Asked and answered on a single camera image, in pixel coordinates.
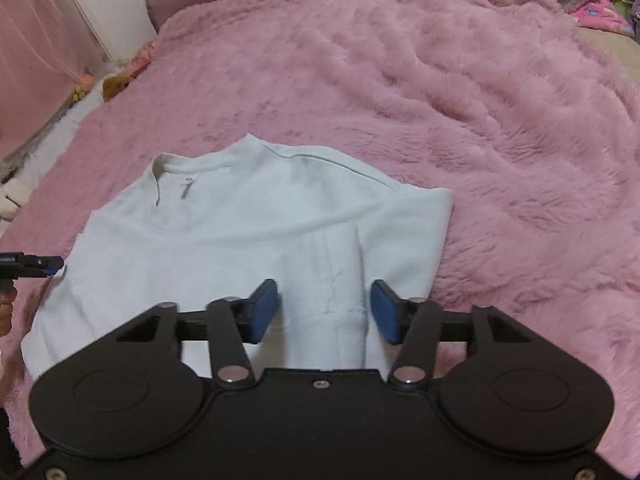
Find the pink fluffy bed blanket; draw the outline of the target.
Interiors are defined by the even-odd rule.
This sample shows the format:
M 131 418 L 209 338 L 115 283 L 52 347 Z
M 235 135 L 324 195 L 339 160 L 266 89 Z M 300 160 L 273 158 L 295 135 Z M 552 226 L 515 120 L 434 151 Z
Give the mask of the pink fluffy bed blanket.
M 454 194 L 434 297 L 493 304 L 610 383 L 601 450 L 639 469 L 639 90 L 554 0 L 218 0 L 81 124 L 2 235 L 66 255 L 160 152 L 251 133 Z

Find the brown plush toy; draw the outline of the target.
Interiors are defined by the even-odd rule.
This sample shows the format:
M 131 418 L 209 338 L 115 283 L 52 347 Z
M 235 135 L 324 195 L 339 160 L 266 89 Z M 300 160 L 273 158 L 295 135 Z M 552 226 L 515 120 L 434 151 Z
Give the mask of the brown plush toy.
M 130 85 L 131 81 L 130 76 L 123 74 L 106 77 L 102 82 L 103 101 L 108 102 L 114 99 Z

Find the white Nevada long-sleeve shirt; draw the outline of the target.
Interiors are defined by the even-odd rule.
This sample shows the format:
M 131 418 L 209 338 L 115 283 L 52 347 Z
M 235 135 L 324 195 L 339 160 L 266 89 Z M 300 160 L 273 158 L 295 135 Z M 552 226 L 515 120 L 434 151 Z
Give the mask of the white Nevada long-sleeve shirt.
M 369 288 L 430 291 L 454 198 L 332 148 L 244 136 L 197 158 L 161 154 L 93 211 L 22 342 L 29 374 L 172 301 L 197 311 L 278 284 L 282 307 L 247 353 L 256 370 L 388 370 Z

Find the white plush toy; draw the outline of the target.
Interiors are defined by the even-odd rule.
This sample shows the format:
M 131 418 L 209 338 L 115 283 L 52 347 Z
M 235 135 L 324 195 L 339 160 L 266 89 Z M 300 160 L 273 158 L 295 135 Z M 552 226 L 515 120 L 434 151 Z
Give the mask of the white plush toy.
M 12 221 L 28 203 L 31 195 L 32 188 L 18 179 L 3 183 L 0 192 L 0 218 Z

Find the pink curtain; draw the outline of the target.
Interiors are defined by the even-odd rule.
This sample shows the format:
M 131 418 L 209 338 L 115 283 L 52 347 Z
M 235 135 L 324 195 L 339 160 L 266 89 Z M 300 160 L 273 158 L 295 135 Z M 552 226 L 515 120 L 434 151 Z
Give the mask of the pink curtain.
M 105 73 L 106 54 L 75 0 L 1 0 L 1 156 L 11 156 Z

